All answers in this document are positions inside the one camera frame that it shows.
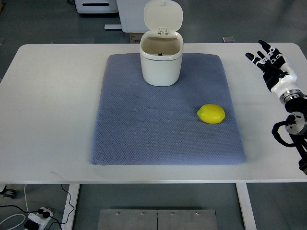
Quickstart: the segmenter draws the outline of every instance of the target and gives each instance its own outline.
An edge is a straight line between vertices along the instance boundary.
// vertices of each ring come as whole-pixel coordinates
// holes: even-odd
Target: textured blue cushion
[[[218,104],[226,118],[202,122],[197,111]],[[178,81],[149,85],[140,54],[111,55],[94,128],[95,165],[219,165],[245,161],[227,80],[216,55],[184,53]]]

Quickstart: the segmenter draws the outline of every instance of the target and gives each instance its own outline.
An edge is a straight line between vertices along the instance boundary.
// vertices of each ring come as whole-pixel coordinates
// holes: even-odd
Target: lemon
[[[203,122],[217,124],[224,120],[225,111],[217,104],[205,104],[199,109],[197,115]]]

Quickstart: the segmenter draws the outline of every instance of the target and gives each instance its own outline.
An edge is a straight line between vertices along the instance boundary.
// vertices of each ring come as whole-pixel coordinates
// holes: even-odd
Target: open lid
[[[168,31],[180,29],[183,20],[181,6],[171,0],[151,0],[144,8],[144,20],[148,29]]]

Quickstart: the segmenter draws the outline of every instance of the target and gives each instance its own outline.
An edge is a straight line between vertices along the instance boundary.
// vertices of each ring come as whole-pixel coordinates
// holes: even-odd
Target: robotic hand
[[[0,195],[3,195],[6,191],[6,184],[0,184]]]
[[[285,121],[278,122],[272,129],[275,139],[286,147],[296,147],[302,159],[299,161],[299,169],[307,175],[307,99],[296,84],[297,76],[282,53],[259,40],[264,55],[257,52],[259,57],[246,53],[246,57],[259,67],[268,89],[275,93],[280,102],[284,104],[286,111],[290,113]],[[286,143],[278,133],[278,129],[285,126],[293,143]]]

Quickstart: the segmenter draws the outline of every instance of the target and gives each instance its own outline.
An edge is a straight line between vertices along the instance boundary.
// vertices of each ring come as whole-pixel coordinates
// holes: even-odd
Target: gray floor
[[[14,189],[16,191],[16,195],[14,199],[4,199],[1,196],[1,206],[16,205],[23,211],[27,211],[28,206],[28,211],[33,212],[34,214],[36,214],[37,210],[39,210],[41,207],[50,208],[50,210],[53,212],[53,217],[56,218],[59,222],[62,222],[67,193],[61,189],[60,184],[28,184],[25,187],[26,196],[24,195],[24,184],[8,184],[7,188]],[[64,184],[63,188],[67,191],[69,186]],[[9,216],[15,214],[25,213],[16,207],[1,207],[0,223]],[[1,224],[0,229],[10,229],[11,227],[16,226],[22,222],[22,220],[22,216],[12,217]],[[24,230],[24,224],[28,220],[29,219],[26,218],[24,223],[15,228],[15,230]],[[53,222],[54,221],[51,219],[45,229],[49,228]],[[53,224],[50,228],[50,230],[57,229],[59,229],[59,226],[56,223]]]
[[[120,23],[118,14],[80,15],[75,6],[65,0],[2,2],[0,38],[6,40],[0,45],[0,79],[18,48],[24,44],[129,43],[128,34],[104,30],[105,24]],[[254,43],[259,39],[292,42],[298,44],[307,57],[306,0],[177,2],[184,13],[179,33],[185,43],[221,43],[222,36],[233,36],[237,43]],[[210,207],[217,210],[219,229],[242,229],[233,189],[233,185],[83,185],[74,229],[95,230],[99,209],[114,206]],[[306,229],[306,183],[250,184],[248,190],[258,229]],[[37,200],[40,206],[49,198],[37,196]],[[24,205],[23,199],[16,202]]]

